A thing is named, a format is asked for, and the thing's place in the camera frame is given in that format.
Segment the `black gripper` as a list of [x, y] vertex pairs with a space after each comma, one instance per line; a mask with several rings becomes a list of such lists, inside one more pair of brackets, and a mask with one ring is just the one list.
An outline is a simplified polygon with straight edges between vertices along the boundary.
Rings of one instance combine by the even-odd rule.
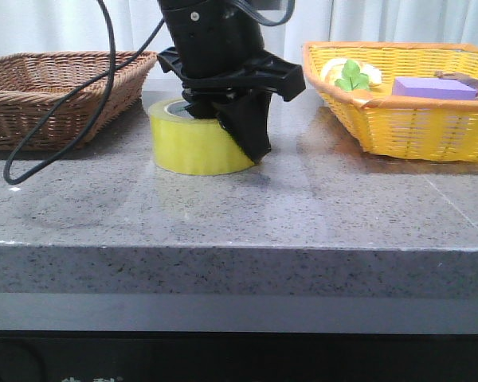
[[[289, 1], [278, 20], [266, 18], [250, 1], [161, 1], [159, 8], [174, 43], [159, 61], [164, 72], [182, 81], [186, 111], [196, 119], [217, 117], [258, 164], [271, 151], [270, 92], [290, 101], [305, 89], [301, 66], [266, 51], [261, 34], [263, 26], [288, 22], [295, 3]], [[234, 98], [215, 101], [220, 97]]]

